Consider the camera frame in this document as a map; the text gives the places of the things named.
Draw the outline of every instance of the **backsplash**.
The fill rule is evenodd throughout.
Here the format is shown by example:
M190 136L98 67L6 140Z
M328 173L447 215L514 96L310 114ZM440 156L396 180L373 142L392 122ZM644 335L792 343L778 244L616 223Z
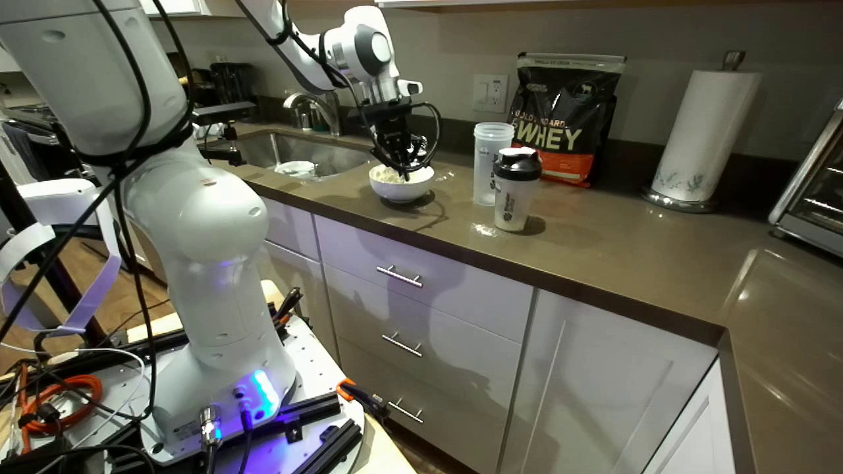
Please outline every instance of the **backsplash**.
M302 31L343 19L339 11L313 11L291 11ZM471 110L471 79L504 73L510 98L521 50L627 56L612 126L623 142L664 144L689 72L717 68L725 50L746 50L742 72L763 76L735 152L800 161L843 98L843 7L835 3L388 11L388 23L399 73L421 79L423 100L460 122L504 118ZM176 22L176 30L195 67L245 61L260 72L259 96L297 89L248 22Z

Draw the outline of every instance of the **white cabinet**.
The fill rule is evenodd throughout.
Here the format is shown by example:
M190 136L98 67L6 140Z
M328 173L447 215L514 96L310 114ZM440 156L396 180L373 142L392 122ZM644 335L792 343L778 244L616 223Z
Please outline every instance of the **white cabinet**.
M714 354L538 293L500 472L642 472Z
M735 474L718 364L712 367L644 474Z
M21 67L16 59L10 59L10 52L0 46L0 73L17 73Z
M318 215L317 235L345 375L494 472L534 289Z
M158 15L153 0L140 0L148 15ZM160 0L168 15L241 15L237 0Z
M265 214L268 214L268 235L265 235L268 269L262 269L262 276L280 284L282 293L301 287L302 293L301 316L310 323L313 335L326 348L326 354L336 360L336 343L334 343L332 314L326 306L313 215L273 201L265 201Z

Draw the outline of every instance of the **cabinet drawer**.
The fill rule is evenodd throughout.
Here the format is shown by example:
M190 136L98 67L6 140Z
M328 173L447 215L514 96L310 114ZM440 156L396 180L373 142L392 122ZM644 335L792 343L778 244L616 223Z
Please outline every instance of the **cabinet drawer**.
M357 384L390 402L390 418L450 454L473 472L494 472L506 416L486 412L486 400L452 400L405 376L384 359L339 339L343 370Z
M265 239L318 262L313 215L277 201L265 202Z
M326 272L326 283L336 338L452 397L490 397L506 416L518 370L517 343L345 272Z
M317 215L322 264L521 343L531 287Z
M288 248L265 243L268 266L262 276L268 276L282 293L289 287L301 287L301 316L309 318L313 335L326 348L332 359L336 359L334 326L326 306L324 279L318 262L297 255Z

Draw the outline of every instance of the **white bowl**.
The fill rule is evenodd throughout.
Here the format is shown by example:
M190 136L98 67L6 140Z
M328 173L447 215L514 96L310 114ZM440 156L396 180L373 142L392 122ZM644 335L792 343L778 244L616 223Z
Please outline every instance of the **white bowl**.
M410 180L403 183L403 177L396 168L378 164L378 167L368 168L368 188L381 201L413 202L428 192L431 177L435 177L435 171L428 167L423 167L423 168L410 171Z

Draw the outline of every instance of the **kitchen counter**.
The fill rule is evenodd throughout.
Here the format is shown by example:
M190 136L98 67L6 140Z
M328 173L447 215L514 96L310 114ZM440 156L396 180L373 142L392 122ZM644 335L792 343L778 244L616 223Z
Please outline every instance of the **kitchen counter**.
M224 168L262 198L717 346L737 472L843 467L841 262L768 237L755 221L561 184L540 184L527 233L506 235L471 202L471 168L460 164L468 159L440 152L435 194L413 209L371 194L368 167L310 184Z

